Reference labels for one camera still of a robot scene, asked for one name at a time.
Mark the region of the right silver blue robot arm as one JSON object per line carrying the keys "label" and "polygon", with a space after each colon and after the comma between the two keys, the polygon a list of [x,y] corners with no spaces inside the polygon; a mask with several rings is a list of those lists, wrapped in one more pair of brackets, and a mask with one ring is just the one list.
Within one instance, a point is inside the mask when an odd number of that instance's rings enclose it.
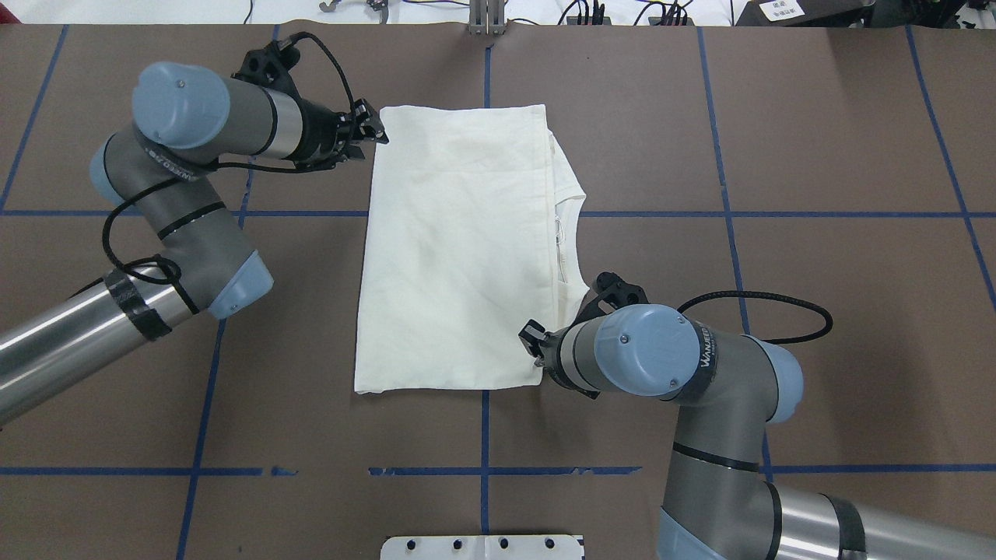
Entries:
{"label": "right silver blue robot arm", "polygon": [[992,537],[762,478],[767,426],[790,418],[804,389],[786,348],[647,303],[558,332],[529,321],[519,336],[561,387],[679,408],[659,514],[661,559],[994,557]]}

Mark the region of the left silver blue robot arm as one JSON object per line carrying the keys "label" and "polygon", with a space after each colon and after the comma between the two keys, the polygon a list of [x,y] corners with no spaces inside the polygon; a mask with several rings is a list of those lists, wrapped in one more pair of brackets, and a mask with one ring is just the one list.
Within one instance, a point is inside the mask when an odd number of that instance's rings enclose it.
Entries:
{"label": "left silver blue robot arm", "polygon": [[252,170],[242,157],[320,173],[387,143],[377,111],[348,96],[333,111],[302,98],[277,54],[247,54],[230,77],[158,61],[139,75],[132,123],[90,162],[114,203],[102,245],[110,270],[2,336],[2,422],[63,393],[206,311],[225,319],[273,285],[258,250],[209,181]]}

